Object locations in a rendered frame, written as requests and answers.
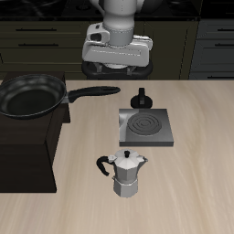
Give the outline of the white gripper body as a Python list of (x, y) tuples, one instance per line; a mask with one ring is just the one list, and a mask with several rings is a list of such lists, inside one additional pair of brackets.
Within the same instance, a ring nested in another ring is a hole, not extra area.
[(82, 50), (82, 59), (102, 64), (146, 67), (152, 47), (152, 39), (137, 35), (133, 36), (133, 41), (129, 45), (123, 47), (86, 40)]

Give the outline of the round black stove knob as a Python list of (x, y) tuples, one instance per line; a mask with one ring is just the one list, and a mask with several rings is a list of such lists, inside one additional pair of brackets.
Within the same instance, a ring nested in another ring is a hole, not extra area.
[(131, 106), (134, 109), (151, 109), (153, 100), (145, 95), (144, 88), (140, 88), (138, 94), (131, 98)]

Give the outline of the dark grey stove plate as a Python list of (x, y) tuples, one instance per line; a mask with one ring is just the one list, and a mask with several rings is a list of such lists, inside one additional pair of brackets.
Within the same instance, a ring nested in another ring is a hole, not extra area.
[(120, 109), (120, 146), (173, 146), (167, 109)]

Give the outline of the silver moka pot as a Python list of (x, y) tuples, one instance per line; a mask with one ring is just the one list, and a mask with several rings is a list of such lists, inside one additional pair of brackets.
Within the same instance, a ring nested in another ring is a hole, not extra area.
[(101, 156), (96, 165), (105, 176), (108, 176), (109, 172), (103, 164), (113, 165), (113, 191), (119, 197), (129, 198), (138, 192), (138, 172), (147, 161), (147, 158), (132, 149), (122, 149), (115, 154)]

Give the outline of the dark olive kitchen cupboard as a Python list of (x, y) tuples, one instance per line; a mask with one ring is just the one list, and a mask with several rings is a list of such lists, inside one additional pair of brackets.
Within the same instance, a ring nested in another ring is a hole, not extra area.
[[(63, 71), (83, 80), (81, 51), (90, 21), (0, 21), (0, 80), (8, 71)], [(153, 42), (150, 80), (186, 80), (197, 21), (137, 21), (134, 33)]]

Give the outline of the black frying pan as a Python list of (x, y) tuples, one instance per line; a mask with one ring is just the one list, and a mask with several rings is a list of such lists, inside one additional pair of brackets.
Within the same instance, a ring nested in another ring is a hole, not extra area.
[(61, 103), (73, 103), (86, 96), (106, 96), (120, 92), (118, 87), (95, 86), (67, 91), (66, 84), (46, 74), (28, 74), (0, 85), (0, 113), (17, 120), (47, 115)]

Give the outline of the black kitchen countertop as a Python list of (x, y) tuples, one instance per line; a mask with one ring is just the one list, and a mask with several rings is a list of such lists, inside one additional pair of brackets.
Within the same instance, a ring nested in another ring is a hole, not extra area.
[[(234, 19), (234, 0), (163, 0), (135, 21)], [(0, 0), (0, 21), (102, 21), (89, 0)]]

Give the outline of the dark grey kitchen cupboard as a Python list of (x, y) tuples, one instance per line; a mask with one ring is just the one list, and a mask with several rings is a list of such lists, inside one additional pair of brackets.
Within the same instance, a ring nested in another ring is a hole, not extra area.
[(189, 78), (234, 80), (234, 19), (199, 22)]

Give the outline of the dark wooden cabinet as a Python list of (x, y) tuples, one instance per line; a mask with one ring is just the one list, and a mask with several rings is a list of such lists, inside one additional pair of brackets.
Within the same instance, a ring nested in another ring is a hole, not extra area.
[[(65, 83), (62, 72), (51, 75)], [(11, 72), (4, 82), (26, 74)], [(55, 193), (53, 162), (61, 126), (69, 122), (68, 104), (31, 120), (0, 113), (0, 193)]]

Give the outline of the flat black base plate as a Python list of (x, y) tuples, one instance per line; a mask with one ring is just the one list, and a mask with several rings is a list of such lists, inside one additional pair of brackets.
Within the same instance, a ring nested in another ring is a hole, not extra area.
[(146, 80), (153, 71), (153, 63), (149, 61), (146, 67), (134, 67), (132, 76), (127, 76), (126, 68), (113, 69), (102, 64), (102, 73), (97, 73), (93, 62), (83, 61), (81, 65), (82, 72), (88, 80)]

